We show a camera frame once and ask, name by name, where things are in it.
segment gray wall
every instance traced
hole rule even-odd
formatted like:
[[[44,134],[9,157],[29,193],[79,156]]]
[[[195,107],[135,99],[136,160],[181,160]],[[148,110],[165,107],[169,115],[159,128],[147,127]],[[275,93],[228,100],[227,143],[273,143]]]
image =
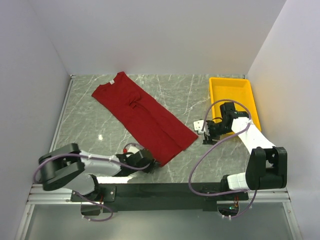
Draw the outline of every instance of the gray wall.
[[[29,0],[71,74],[247,74],[285,0]]]
[[[69,76],[26,0],[0,1],[0,239],[14,238]]]
[[[319,0],[288,0],[248,73],[263,132],[287,149],[287,187],[306,240],[320,236],[319,9]]]

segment white panel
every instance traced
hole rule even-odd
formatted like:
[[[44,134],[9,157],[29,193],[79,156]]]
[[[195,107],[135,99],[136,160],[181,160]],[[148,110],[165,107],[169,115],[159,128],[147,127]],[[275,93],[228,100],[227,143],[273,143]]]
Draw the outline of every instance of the white panel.
[[[68,74],[25,0],[0,1],[0,233],[14,239],[38,158],[50,147]]]
[[[288,0],[248,74],[264,133],[287,149],[287,187],[306,240],[320,236],[319,9],[319,0]]]
[[[29,0],[72,74],[247,74],[285,0]]]

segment red cloth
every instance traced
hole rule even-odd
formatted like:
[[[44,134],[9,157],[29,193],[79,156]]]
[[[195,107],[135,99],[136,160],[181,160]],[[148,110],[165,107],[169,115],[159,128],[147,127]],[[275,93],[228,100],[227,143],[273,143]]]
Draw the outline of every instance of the red cloth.
[[[98,86],[92,97],[105,106],[162,166],[198,138],[124,72],[116,75],[113,84]]]

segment yellow plastic tray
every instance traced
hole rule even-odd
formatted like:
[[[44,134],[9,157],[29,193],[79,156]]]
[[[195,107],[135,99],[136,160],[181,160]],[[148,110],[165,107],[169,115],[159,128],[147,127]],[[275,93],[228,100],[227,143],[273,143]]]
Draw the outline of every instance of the yellow plastic tray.
[[[249,109],[254,125],[261,131],[254,95],[248,79],[211,77],[209,79],[209,84],[212,104],[214,101],[220,99],[231,99],[243,104]],[[221,104],[223,104],[223,102],[219,102],[212,107],[213,119],[221,117]],[[237,111],[245,111],[244,108],[238,104],[234,105]]]

